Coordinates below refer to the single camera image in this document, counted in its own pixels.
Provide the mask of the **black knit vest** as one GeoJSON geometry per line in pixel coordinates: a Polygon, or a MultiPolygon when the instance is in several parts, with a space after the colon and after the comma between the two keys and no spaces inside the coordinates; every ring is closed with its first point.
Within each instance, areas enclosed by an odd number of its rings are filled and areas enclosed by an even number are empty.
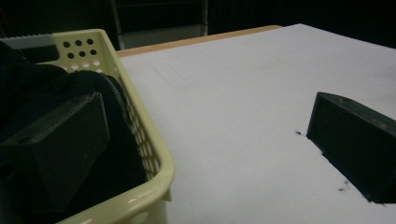
{"type": "Polygon", "coordinates": [[[29,63],[0,42],[0,145],[62,103],[93,92],[102,95],[109,141],[70,204],[60,213],[30,211],[23,201],[21,175],[0,155],[0,224],[53,224],[146,180],[124,91],[116,79],[29,63]]]}

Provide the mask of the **white table mat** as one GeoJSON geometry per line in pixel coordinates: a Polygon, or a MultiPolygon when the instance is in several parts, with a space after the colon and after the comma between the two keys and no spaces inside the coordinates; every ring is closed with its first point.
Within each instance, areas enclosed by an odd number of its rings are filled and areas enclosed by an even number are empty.
{"type": "Polygon", "coordinates": [[[169,224],[396,224],[305,136],[321,91],[396,119],[396,49],[296,24],[122,62],[175,161],[169,224]]]}

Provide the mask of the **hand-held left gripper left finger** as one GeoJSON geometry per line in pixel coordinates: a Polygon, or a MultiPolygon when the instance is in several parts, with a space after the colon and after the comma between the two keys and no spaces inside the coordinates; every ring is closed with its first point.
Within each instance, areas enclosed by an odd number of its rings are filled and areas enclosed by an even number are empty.
{"type": "Polygon", "coordinates": [[[34,213],[66,209],[109,141],[102,95],[71,99],[0,145],[21,175],[23,201],[34,213]]]}

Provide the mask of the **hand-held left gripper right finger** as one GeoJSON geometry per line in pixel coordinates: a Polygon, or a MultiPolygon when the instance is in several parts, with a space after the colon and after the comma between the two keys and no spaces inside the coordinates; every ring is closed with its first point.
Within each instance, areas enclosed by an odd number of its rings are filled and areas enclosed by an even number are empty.
{"type": "Polygon", "coordinates": [[[306,137],[364,198],[396,203],[396,120],[349,98],[319,92],[306,137]]]}

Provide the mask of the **pale yellow plastic basket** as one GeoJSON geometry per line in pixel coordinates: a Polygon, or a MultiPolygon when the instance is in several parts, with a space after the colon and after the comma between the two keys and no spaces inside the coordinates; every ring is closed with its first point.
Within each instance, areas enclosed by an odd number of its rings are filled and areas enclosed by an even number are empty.
{"type": "Polygon", "coordinates": [[[100,29],[0,38],[33,64],[67,73],[93,71],[117,80],[124,91],[145,182],[53,224],[166,224],[173,159],[106,33],[100,29]]]}

